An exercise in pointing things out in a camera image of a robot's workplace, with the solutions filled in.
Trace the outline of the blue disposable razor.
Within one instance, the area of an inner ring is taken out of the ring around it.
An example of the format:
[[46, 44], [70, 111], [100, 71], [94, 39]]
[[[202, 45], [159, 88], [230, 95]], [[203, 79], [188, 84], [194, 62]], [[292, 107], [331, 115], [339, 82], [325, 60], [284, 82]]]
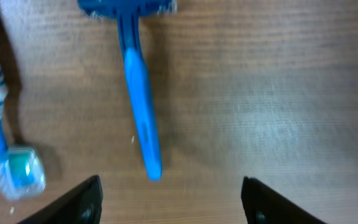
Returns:
[[90, 17], [106, 17], [117, 22], [127, 89], [145, 170], [150, 180], [158, 181], [162, 177], [163, 164], [149, 73], [140, 44], [139, 19], [154, 14], [175, 12], [177, 2], [173, 0], [78, 0], [78, 6]]

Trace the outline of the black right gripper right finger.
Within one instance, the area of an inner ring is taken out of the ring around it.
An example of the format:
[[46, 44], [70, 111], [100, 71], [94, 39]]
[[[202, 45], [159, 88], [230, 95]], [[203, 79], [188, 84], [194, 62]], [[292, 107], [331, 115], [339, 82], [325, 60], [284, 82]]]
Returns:
[[256, 178], [244, 177], [241, 200], [248, 224], [324, 224]]

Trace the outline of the blue white toothbrush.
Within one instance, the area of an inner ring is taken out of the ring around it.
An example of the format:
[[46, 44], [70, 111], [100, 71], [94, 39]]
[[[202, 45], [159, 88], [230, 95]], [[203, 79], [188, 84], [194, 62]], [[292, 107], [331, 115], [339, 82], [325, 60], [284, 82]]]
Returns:
[[10, 146], [2, 127], [8, 90], [0, 66], [0, 193], [11, 202], [40, 195], [46, 187], [45, 172], [31, 146]]

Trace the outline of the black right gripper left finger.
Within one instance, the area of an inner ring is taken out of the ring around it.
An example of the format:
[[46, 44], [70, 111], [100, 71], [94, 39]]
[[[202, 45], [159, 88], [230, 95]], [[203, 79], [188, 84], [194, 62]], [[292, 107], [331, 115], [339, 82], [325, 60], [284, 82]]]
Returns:
[[100, 176], [92, 175], [19, 224], [99, 224], [102, 202]]

